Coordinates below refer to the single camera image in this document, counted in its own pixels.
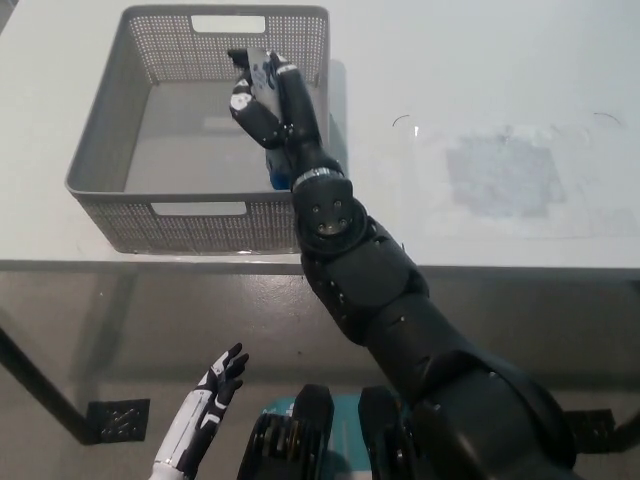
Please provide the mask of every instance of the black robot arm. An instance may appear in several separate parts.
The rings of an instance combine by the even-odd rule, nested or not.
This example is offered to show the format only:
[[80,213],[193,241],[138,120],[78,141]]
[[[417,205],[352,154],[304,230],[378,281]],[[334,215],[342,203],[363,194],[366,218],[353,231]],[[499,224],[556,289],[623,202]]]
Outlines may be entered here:
[[[416,439],[435,471],[444,480],[578,479],[558,404],[438,311],[418,267],[368,216],[324,150],[302,74],[271,58],[282,119],[277,132],[254,138],[281,138],[291,163],[304,274],[342,332],[371,352],[409,404]],[[233,104],[231,110],[252,129],[250,116]]]

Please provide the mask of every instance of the robot fingers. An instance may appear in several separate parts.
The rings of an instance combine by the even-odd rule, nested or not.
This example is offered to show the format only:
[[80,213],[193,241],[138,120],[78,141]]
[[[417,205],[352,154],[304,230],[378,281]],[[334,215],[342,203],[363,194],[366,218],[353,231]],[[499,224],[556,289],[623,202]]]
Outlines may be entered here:
[[280,120],[271,110],[256,100],[252,92],[251,72],[248,69],[248,64],[233,88],[229,111],[238,125],[262,148],[273,150],[281,147],[284,143]]
[[[215,373],[218,377],[220,377],[223,374],[225,377],[226,376],[229,376],[230,378],[237,377],[240,373],[244,371],[244,365],[247,363],[247,360],[249,359],[248,353],[245,353],[244,355],[240,355],[238,357],[238,354],[241,351],[242,351],[242,344],[236,343],[233,347],[231,347],[229,350],[224,352],[220,356],[220,358],[218,358],[218,360],[216,360],[216,362],[211,366],[211,370],[213,371],[213,373]],[[232,374],[234,367],[236,369],[241,368],[241,371],[238,372],[236,375]]]
[[233,396],[242,386],[242,380],[230,380],[224,384],[220,392],[213,401],[209,401],[207,407],[202,412],[202,417],[198,423],[198,429],[208,434],[211,438],[218,431],[218,426],[222,422],[227,408],[233,400]]
[[227,55],[229,55],[236,67],[243,70],[249,68],[249,53],[246,48],[231,48],[227,50]]
[[224,371],[227,380],[230,378],[238,378],[240,375],[242,375],[248,360],[248,353],[240,355],[239,357],[232,358]]
[[303,73],[296,65],[275,52],[270,52],[269,58],[277,80],[289,153],[303,143],[321,144],[318,120]]

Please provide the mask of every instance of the table surface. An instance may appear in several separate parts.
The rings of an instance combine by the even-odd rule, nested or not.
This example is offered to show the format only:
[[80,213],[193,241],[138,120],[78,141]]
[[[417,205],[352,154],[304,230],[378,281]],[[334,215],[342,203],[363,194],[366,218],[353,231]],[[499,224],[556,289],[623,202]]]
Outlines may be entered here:
[[[20,2],[0,35],[0,267],[299,271],[119,254],[66,190],[130,2]],[[329,10],[349,175],[417,264],[640,276],[638,2],[275,3]]]

